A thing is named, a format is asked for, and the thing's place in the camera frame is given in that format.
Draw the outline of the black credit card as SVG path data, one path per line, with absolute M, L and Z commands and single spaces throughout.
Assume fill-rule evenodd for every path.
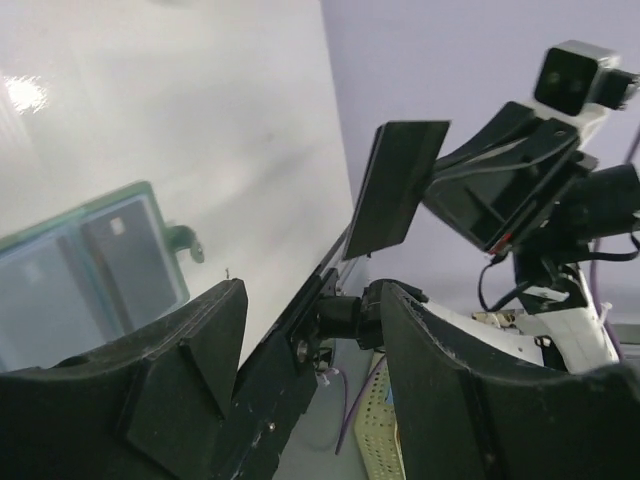
M 389 121 L 374 135 L 343 258 L 404 242 L 450 123 Z
M 144 327 L 186 301 L 147 196 L 134 195 L 90 214 L 80 233 L 125 331 Z

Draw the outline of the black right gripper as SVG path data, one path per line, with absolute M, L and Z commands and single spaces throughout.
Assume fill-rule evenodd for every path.
M 533 132 L 537 124 L 532 108 L 507 102 L 436 161 L 424 205 L 481 251 L 511 246 L 510 299 L 584 300 L 581 262 L 639 256 L 639 176 L 629 163 L 598 170 L 577 151 L 575 127 L 551 118 Z

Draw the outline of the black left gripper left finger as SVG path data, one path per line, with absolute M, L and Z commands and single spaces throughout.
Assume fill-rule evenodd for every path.
M 225 280 L 51 368 L 1 377 L 5 479 L 209 479 L 231 406 L 248 295 Z

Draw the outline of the green card holder wallet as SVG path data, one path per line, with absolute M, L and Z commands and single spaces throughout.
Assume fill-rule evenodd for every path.
M 80 224 L 90 214 L 138 194 L 151 201 L 161 238 L 186 290 L 182 305 L 189 300 L 178 255 L 185 251 L 194 262 L 204 262 L 196 232 L 165 222 L 150 182 L 127 185 L 2 238 L 3 372 L 49 368 L 135 331 L 123 328 Z

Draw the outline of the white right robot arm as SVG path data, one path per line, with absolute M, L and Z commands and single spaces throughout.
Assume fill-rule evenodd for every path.
M 516 284 L 507 299 L 540 324 L 572 373 L 619 360 L 581 264 L 638 257 L 595 248 L 599 239 L 637 233 L 636 169 L 599 169 L 580 144 L 579 127 L 509 102 L 436 161 L 423 196 L 434 215 L 493 263 L 513 260 Z

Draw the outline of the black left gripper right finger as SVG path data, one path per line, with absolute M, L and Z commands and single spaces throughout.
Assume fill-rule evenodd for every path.
M 410 479 L 635 479 L 639 373 L 504 353 L 386 284 L 381 321 Z

